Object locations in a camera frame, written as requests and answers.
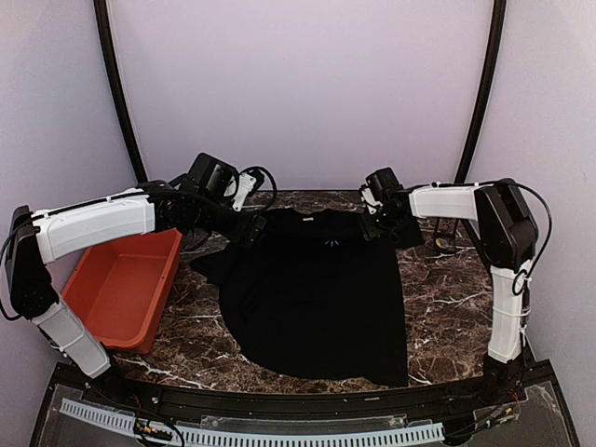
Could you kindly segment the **black t-shirt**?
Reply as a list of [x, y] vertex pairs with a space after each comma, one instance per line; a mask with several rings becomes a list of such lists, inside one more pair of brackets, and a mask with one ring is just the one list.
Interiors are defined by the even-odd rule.
[[408, 354], [397, 252], [423, 244], [416, 220], [366, 239], [356, 212], [270, 210], [249, 249], [190, 265], [218, 288], [228, 331], [250, 361], [304, 379], [405, 386]]

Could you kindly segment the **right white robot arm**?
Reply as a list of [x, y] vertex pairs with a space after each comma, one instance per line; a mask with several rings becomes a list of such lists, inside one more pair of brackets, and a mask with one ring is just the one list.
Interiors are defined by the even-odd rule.
[[539, 235], [524, 199], [528, 190], [511, 179], [405, 188], [390, 168], [369, 175], [359, 188], [367, 208], [360, 222], [368, 240], [393, 233], [416, 218], [472, 221], [478, 226], [477, 251], [490, 266], [493, 282], [487, 356], [501, 364], [509, 364], [522, 354], [531, 313], [531, 276], [549, 242]]

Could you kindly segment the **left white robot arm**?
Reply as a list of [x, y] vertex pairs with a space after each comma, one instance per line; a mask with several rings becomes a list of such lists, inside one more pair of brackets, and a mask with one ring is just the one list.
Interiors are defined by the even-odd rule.
[[14, 210], [1, 249], [13, 315], [25, 318], [52, 340], [112, 406], [131, 398], [130, 383], [111, 371], [102, 343], [54, 288], [47, 265], [75, 251], [123, 237], [176, 229], [186, 235], [197, 229], [216, 232], [249, 247], [264, 229], [262, 210], [244, 210], [248, 196], [264, 182], [273, 182], [264, 167], [237, 170], [205, 153], [188, 172], [170, 182], [140, 183], [121, 193], [54, 210]]

